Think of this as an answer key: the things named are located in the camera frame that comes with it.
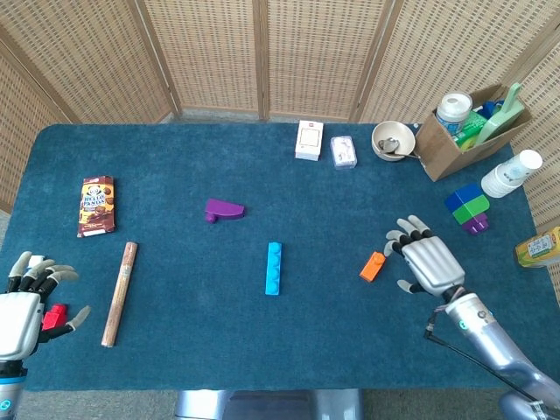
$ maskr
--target chocolate snack box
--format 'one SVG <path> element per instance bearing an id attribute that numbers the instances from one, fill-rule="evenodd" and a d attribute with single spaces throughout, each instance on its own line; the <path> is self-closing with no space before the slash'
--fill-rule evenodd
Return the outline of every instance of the chocolate snack box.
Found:
<path id="1" fill-rule="evenodd" d="M 115 230 L 115 182 L 111 177 L 85 178 L 81 187 L 78 237 Z"/>

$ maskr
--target blue carpet surface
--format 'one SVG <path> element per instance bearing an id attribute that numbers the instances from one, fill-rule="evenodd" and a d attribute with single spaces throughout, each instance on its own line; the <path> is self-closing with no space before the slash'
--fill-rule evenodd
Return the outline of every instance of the blue carpet surface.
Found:
<path id="1" fill-rule="evenodd" d="M 491 199 L 490 230 L 470 236 L 446 210 L 455 189 L 511 156 L 432 183 L 415 159 L 371 150 L 371 124 L 327 124 L 318 162 L 293 157 L 295 124 L 56 125 L 33 146 L 0 254 L 24 250 L 71 264 L 80 281 L 51 304 L 80 330 L 39 348 L 28 389 L 495 388 L 469 361 L 423 338 L 440 301 L 404 294 L 398 256 L 373 284 L 358 273 L 397 217 L 416 214 L 467 273 L 466 285 L 535 364 L 556 380 L 559 310 L 544 269 L 521 269 L 513 246 L 535 233 L 522 190 Z M 336 171 L 329 139 L 353 137 L 356 168 Z M 81 182 L 116 182 L 116 231 L 76 238 Z M 204 220 L 208 198 L 245 218 Z M 101 337 L 126 241 L 138 253 L 116 346 Z M 283 243 L 279 297 L 264 295 L 267 245 Z M 449 319 L 437 334 L 472 351 Z"/>

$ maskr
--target woven room divider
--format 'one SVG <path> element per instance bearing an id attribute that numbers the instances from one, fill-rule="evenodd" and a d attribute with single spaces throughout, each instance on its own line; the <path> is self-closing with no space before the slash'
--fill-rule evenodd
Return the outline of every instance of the woven room divider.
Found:
<path id="1" fill-rule="evenodd" d="M 67 119 L 49 108 L 48 102 L 2 55 L 0 92 L 0 210 L 9 213 L 33 140 L 44 127 Z"/>
<path id="2" fill-rule="evenodd" d="M 535 120 L 512 145 L 545 160 L 525 185 L 539 227 L 560 215 L 559 26 L 560 0 L 5 0 L 0 208 L 51 123 L 181 109 L 420 123 L 445 92 L 522 81 Z"/>
<path id="3" fill-rule="evenodd" d="M 0 34 L 71 120 L 154 122 L 170 107 L 132 13 L 124 1 L 5 0 Z"/>

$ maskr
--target wooden rolling pin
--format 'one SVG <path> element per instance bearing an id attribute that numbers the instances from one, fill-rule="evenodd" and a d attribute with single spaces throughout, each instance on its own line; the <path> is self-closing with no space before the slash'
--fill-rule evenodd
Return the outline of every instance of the wooden rolling pin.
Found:
<path id="1" fill-rule="evenodd" d="M 123 313 L 124 299 L 126 298 L 126 290 L 129 288 L 130 273 L 134 264 L 134 257 L 137 254 L 138 245 L 134 242 L 126 242 L 124 254 L 122 254 L 121 268 L 119 269 L 119 277 L 116 279 L 115 293 L 111 301 L 111 309 L 108 312 L 107 324 L 101 339 L 101 345 L 104 347 L 112 347 L 115 344 L 116 332 L 121 322 L 121 314 Z"/>

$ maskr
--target cardboard box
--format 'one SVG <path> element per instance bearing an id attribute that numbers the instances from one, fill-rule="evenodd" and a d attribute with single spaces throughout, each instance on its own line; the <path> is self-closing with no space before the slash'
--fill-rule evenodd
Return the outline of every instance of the cardboard box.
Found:
<path id="1" fill-rule="evenodd" d="M 500 84 L 473 92 L 470 94 L 472 107 L 475 109 L 485 101 L 505 99 L 507 92 L 508 87 Z M 420 157 L 422 166 L 432 181 L 445 178 L 493 155 L 509 143 L 532 118 L 527 105 L 523 105 L 525 110 L 508 130 L 467 151 L 457 147 L 449 132 L 438 122 L 434 109 L 416 134 L 414 152 Z"/>
<path id="2" fill-rule="evenodd" d="M 322 139 L 322 122 L 300 121 L 297 130 L 296 158 L 319 160 Z"/>

